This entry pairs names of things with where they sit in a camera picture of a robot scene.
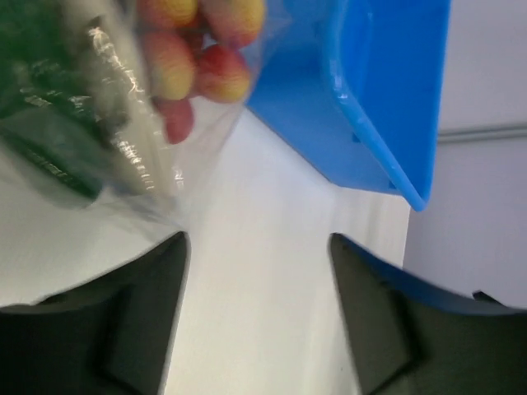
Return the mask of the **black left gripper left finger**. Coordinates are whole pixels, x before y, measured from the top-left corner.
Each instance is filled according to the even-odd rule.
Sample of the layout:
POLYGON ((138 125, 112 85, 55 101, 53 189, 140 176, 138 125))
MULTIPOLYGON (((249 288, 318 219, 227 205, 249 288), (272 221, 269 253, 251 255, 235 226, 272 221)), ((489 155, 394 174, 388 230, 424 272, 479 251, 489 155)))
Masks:
POLYGON ((1 309, 3 394, 158 394, 190 246, 179 232, 36 304, 1 309))

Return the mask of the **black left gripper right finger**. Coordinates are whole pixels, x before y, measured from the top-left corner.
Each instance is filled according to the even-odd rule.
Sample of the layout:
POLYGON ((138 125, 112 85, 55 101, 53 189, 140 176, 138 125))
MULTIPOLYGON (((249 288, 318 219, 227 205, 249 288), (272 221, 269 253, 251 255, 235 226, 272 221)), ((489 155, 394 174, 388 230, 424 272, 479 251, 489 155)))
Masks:
POLYGON ((338 233, 329 253, 362 393, 525 393, 524 309, 435 286, 338 233))

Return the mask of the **green fake cucumber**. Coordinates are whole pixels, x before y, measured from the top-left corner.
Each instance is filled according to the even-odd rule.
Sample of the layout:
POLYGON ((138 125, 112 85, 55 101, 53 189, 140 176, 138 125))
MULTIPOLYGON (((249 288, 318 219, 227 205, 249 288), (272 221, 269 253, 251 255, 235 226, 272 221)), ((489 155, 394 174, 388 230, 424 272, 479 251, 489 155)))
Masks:
POLYGON ((129 121, 102 15, 70 1, 1 3, 1 144, 88 202, 119 187, 115 135, 129 121))

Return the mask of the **clear zip top bag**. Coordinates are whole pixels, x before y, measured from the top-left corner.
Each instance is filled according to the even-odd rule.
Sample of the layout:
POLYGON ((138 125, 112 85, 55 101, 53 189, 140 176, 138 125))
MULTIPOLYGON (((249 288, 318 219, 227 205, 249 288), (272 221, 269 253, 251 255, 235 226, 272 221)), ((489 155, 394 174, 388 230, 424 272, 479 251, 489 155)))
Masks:
POLYGON ((2 186, 178 221, 281 23, 265 1, 2 2, 2 186))

